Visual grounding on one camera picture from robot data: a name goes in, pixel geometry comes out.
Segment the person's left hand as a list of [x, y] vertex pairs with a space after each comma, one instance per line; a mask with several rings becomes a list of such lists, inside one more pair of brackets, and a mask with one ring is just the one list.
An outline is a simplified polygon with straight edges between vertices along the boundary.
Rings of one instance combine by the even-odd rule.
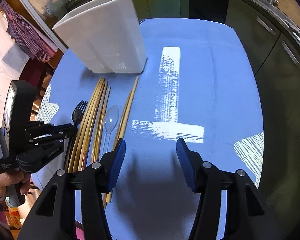
[[22, 171], [11, 170], [0, 174], [0, 198], [6, 196], [7, 188], [14, 184], [22, 183], [20, 194], [25, 195], [30, 189], [31, 175]]

